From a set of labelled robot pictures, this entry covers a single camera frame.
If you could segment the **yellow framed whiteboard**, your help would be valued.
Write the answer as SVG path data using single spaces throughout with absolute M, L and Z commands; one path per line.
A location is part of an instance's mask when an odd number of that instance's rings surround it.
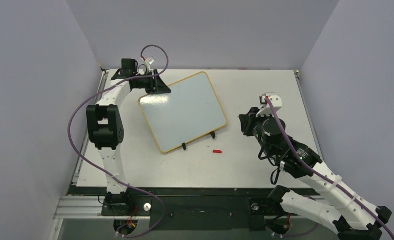
M 159 151 L 167 154 L 227 125 L 209 75 L 200 71 L 170 84 L 170 93 L 145 95 L 138 106 Z

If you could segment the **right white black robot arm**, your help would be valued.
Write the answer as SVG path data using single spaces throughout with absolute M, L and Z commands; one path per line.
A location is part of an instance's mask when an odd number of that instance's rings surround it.
M 272 115 L 257 116 L 260 110 L 252 107 L 240 114 L 241 132 L 255 137 L 260 145 L 258 158 L 268 160 L 277 173 L 286 173 L 308 185 L 328 203 L 323 204 L 277 185 L 267 199 L 268 209 L 274 213 L 296 214 L 328 228 L 341 240 L 378 240 L 382 230 L 394 235 L 387 223 L 392 212 L 360 197 L 334 174 L 320 156 L 308 146 L 285 133 L 285 122 Z

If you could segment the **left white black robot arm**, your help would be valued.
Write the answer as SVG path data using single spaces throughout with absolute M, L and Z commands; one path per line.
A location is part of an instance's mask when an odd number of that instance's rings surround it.
M 133 89 L 144 89 L 149 95 L 170 93 L 170 89 L 152 70 L 153 57 L 143 59 L 144 72 L 138 72 L 136 60 L 124 58 L 121 67 L 110 79 L 111 89 L 105 92 L 94 105 L 86 107 L 89 141 L 98 150 L 107 179 L 103 201 L 103 216 L 126 216 L 136 210 L 132 195 L 125 186 L 126 177 L 121 160 L 120 143 L 124 139 L 124 128 L 119 106 Z

